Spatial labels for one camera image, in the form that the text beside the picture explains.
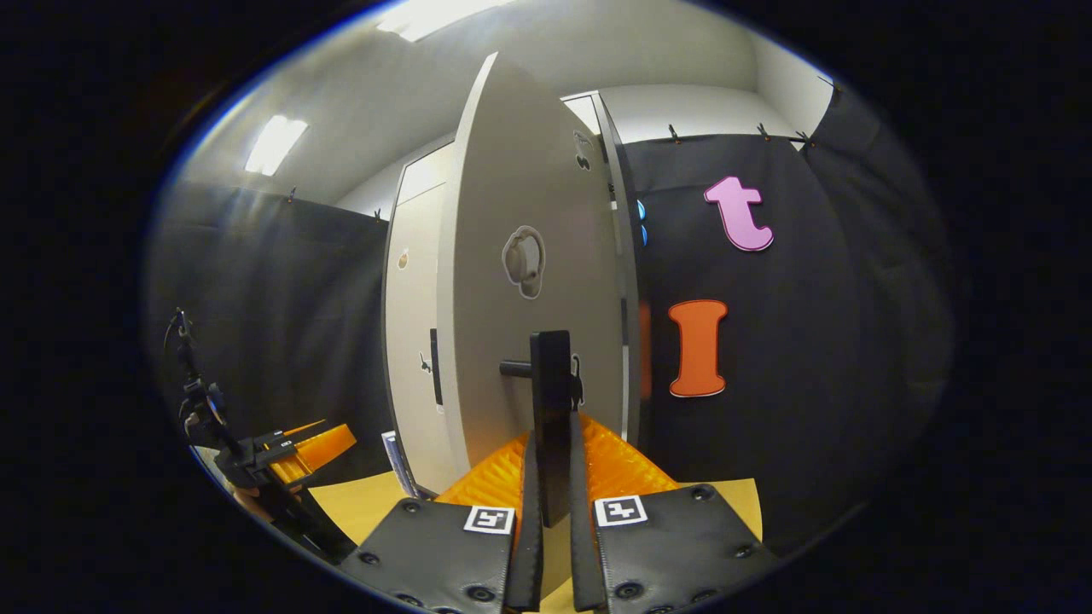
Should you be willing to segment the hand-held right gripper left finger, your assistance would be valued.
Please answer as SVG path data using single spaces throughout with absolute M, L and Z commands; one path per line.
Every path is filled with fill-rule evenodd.
M 434 499 L 395 501 L 340 571 L 417 614 L 524 614 L 541 606 L 536 444 L 506 442 Z

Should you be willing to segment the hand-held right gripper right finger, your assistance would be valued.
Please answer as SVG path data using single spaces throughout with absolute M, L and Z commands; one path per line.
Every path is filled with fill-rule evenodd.
M 569 420 L 577 611 L 707 614 L 780 568 L 717 486 L 670 481 L 595 420 Z

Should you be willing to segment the beige cabinet door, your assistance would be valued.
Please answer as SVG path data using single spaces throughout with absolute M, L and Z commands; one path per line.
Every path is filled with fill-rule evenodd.
M 437 494 L 456 479 L 447 420 L 434 395 L 444 188 L 438 185 L 395 206 L 385 265 L 385 365 L 397 435 L 415 483 Z
M 624 427 L 624 311 L 612 172 L 596 135 L 503 52 L 468 91 L 439 223 L 438 357 L 454 477 L 533 427 L 531 383 L 499 371 L 565 330 L 582 412 Z

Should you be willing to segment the beige double-door shoe cabinet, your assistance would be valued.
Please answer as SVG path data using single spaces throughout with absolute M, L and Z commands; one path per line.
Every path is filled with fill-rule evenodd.
M 633 408 L 633 404 L 636 404 L 636 374 L 633 374 L 633 355 L 630 350 L 631 324 L 628 315 L 628 302 L 631 297 L 628 280 L 631 272 L 632 247 L 630 240 L 625 237 L 625 232 L 628 231 L 629 224 L 624 220 L 624 211 L 618 206 L 615 194 L 613 194 L 617 174 L 612 170 L 612 135 L 602 135 L 600 132 L 600 115 L 604 109 L 603 101 L 601 101 L 597 94 L 587 94 L 571 97 L 569 101 L 566 101 L 566 105 L 571 109 L 571 113 L 574 113 L 584 122 L 589 132 L 597 137 L 601 151 L 603 151 L 603 160 L 608 164 L 609 172 L 612 172 L 612 180 L 609 180 L 608 189 L 609 194 L 612 194 L 613 232 L 615 233 L 616 252 L 618 256 L 618 291 L 620 292 L 621 310 L 624 311 L 624 427 L 613 430 L 625 437 L 629 434 L 630 425 L 633 417 L 636 417 L 636 408 Z M 385 265 L 387 261 L 389 261 L 390 233 L 395 206 L 417 194 L 422 194 L 422 192 L 434 189 L 438 185 L 447 186 L 451 168 L 453 141 L 453 139 L 449 139 L 442 142 L 437 147 L 434 147 L 434 151 L 417 157 L 417 160 L 412 160 L 412 162 L 403 167 L 401 177 L 397 180 L 397 191 L 395 191 L 395 199 L 392 206 L 389 236 L 387 236 Z M 383 326 L 385 326 L 385 287 L 383 287 Z M 578 373 L 577 356 L 572 363 L 572 370 Z M 389 385 L 392 402 L 389 376 L 387 376 L 387 383 Z

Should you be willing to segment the small ceiling light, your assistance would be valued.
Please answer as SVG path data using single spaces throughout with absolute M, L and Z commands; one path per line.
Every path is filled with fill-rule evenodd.
M 274 176 L 308 128 L 309 123 L 301 119 L 292 119 L 283 115 L 270 117 L 251 147 L 244 164 L 244 172 L 254 172 L 265 177 Z

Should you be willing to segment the black backdrop cloth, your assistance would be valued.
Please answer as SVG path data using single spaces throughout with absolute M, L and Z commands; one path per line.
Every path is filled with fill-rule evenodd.
M 953 346 L 943 217 L 885 115 L 831 90 L 815 131 L 624 142 L 636 446 L 670 477 L 756 479 L 773 547 L 865 501 L 931 420 Z M 149 333 L 176 310 L 235 435 L 301 420 L 394 429 L 391 217 L 176 182 L 149 244 Z

